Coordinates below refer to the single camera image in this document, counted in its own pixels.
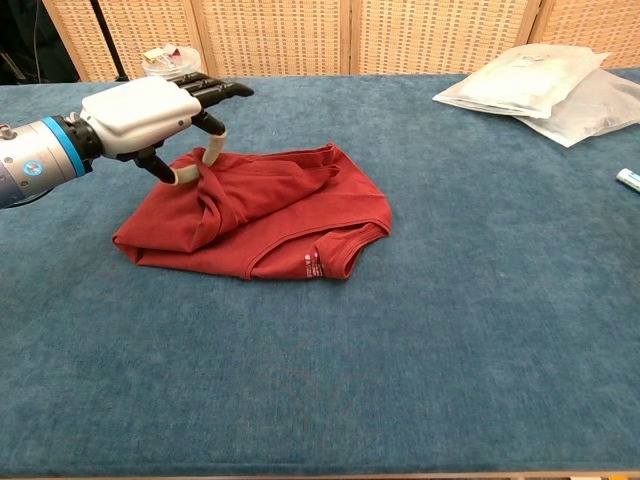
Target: small white tube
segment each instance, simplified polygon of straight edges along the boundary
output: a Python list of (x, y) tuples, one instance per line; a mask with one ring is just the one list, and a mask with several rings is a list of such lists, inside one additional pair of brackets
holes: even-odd
[(640, 193), (640, 175), (637, 173), (633, 173), (628, 168), (623, 168), (616, 175), (616, 179)]

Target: black cable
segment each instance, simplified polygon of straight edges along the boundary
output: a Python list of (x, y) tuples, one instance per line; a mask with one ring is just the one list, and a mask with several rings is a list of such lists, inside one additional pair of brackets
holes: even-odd
[(129, 77), (127, 76), (126, 72), (124, 71), (124, 67), (122, 66), (120, 55), (118, 55), (118, 49), (116, 48), (116, 44), (113, 42), (113, 37), (111, 36), (111, 32), (109, 31), (107, 20), (104, 18), (104, 13), (102, 13), (102, 7), (100, 7), (100, 2), (98, 0), (89, 0), (89, 3), (91, 4), (91, 8), (93, 8), (93, 13), (96, 16), (98, 25), (100, 26), (100, 31), (102, 32), (104, 41), (107, 44), (109, 53), (111, 54), (111, 59), (113, 60), (113, 64), (116, 67), (116, 71), (118, 72), (118, 77), (116, 78), (116, 81), (128, 82)]
[(53, 191), (53, 188), (50, 188), (49, 190), (39, 193), (38, 195), (34, 195), (33, 197), (29, 197), (26, 200), (23, 200), (21, 202), (18, 203), (14, 203), (13, 205), (9, 205), (8, 207), (4, 207), (4, 208), (16, 208), (16, 207), (23, 207), (25, 205), (29, 205), (30, 203), (35, 202), (36, 200), (40, 200), (42, 197), (50, 194)]
[(36, 62), (36, 71), (38, 72), (38, 83), (42, 83), (42, 75), (40, 75), (40, 62), (38, 61), (38, 45), (37, 45), (38, 17), (40, 16), (40, 2), (41, 0), (36, 0), (36, 19), (33, 22), (33, 57)]

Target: white plastic package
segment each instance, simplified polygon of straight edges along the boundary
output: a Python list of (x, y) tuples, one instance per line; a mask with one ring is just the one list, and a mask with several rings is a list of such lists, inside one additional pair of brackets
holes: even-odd
[(433, 100), (499, 115), (549, 118), (609, 53), (588, 47), (534, 43), (510, 48)]
[(640, 123), (640, 85), (597, 69), (553, 107), (550, 118), (515, 118), (568, 148)]

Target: blue felt tablecloth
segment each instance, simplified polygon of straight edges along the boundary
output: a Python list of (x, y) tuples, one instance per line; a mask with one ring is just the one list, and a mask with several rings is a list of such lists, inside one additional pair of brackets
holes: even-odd
[[(334, 142), (388, 195), (347, 282), (133, 266), (133, 163), (0, 211), (0, 476), (640, 469), (640, 128), (565, 149), (431, 100), (461, 78), (243, 79), (214, 109), (228, 151)], [(105, 88), (3, 87), (1, 120)]]

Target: wicker room divider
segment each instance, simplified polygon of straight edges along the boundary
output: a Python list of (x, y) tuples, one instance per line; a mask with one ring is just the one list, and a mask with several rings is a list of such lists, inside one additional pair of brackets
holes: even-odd
[[(43, 0), (83, 81), (116, 76), (89, 0)], [(130, 78), (167, 42), (219, 77), (468, 73), (523, 43), (640, 66), (638, 0), (100, 0)]]

